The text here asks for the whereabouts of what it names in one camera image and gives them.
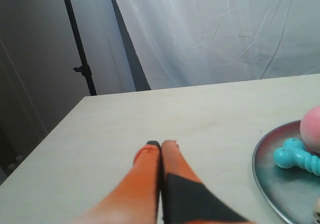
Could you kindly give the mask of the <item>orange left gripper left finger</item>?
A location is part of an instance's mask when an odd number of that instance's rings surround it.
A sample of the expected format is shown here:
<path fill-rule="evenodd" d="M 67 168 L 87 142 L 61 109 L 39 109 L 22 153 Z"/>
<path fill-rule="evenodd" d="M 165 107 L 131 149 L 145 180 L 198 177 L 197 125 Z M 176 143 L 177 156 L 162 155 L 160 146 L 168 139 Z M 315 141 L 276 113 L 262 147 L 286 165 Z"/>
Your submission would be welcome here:
<path fill-rule="evenodd" d="M 149 141 L 135 155 L 132 169 L 100 203 L 72 223 L 157 223 L 161 152 Z"/>

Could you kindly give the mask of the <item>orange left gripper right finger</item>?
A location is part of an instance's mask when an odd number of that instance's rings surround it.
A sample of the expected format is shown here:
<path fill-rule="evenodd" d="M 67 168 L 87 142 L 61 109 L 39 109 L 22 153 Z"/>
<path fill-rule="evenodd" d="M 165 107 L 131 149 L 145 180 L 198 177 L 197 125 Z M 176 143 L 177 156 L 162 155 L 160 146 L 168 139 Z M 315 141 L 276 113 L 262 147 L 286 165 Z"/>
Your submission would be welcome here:
<path fill-rule="evenodd" d="M 164 223 L 252 223 L 218 199 L 198 178 L 173 140 L 162 143 Z"/>

